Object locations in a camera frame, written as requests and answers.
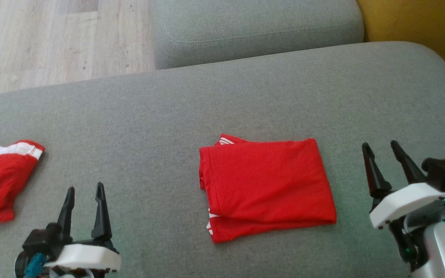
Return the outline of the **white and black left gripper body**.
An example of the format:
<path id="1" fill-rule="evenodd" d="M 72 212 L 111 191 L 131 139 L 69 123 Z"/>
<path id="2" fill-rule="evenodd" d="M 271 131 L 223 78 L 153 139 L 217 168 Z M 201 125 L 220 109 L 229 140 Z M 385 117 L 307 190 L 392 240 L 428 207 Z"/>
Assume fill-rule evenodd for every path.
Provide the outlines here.
<path id="1" fill-rule="evenodd" d="M 109 241 L 79 241 L 65 244 L 58 239 L 46 243 L 50 276 L 105 276 L 122 267 L 122 257 Z"/>

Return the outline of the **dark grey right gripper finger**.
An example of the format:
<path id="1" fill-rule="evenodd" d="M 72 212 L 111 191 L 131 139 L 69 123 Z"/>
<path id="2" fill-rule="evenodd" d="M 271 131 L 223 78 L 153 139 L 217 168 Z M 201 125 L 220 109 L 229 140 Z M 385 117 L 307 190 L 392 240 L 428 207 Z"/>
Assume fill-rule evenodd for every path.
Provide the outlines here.
<path id="1" fill-rule="evenodd" d="M 409 185 L 415 183 L 425 183 L 427 181 L 425 174 L 419 169 L 410 156 L 406 154 L 397 141 L 391 141 L 391 148 L 396 160 L 403 168 L 403 172 Z"/>
<path id="2" fill-rule="evenodd" d="M 362 153 L 370 196 L 375 199 L 383 199 L 392 193 L 392 186 L 378 168 L 375 155 L 367 142 L 362 144 Z"/>

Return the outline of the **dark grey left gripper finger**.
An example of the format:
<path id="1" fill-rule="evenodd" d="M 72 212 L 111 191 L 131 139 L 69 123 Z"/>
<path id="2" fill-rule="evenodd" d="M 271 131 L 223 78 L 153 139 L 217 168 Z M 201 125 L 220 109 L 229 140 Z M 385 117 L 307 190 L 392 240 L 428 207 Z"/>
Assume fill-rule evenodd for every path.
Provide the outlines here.
<path id="1" fill-rule="evenodd" d="M 112 238 L 112 229 L 110 225 L 105 189 L 102 183 L 97 184 L 95 201 L 97 202 L 97 213 L 94 227 L 91 231 L 91 237 L 95 241 L 109 241 Z"/>
<path id="2" fill-rule="evenodd" d="M 61 208 L 57 223 L 61 227 L 60 239 L 65 243 L 71 243 L 73 238 L 70 235 L 72 223 L 72 211 L 75 205 L 75 188 L 69 187 Z"/>

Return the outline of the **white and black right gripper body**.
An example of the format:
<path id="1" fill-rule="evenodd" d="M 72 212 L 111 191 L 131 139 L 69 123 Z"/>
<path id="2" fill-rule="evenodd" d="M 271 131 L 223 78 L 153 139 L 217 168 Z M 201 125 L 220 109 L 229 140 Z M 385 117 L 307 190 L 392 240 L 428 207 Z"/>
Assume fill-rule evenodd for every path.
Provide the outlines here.
<path id="1" fill-rule="evenodd" d="M 373 199 L 369 214 L 375 229 L 388 229 L 397 243 L 401 260 L 411 271 L 428 262 L 426 229 L 445 220 L 445 192 L 427 183 L 415 183 Z"/>

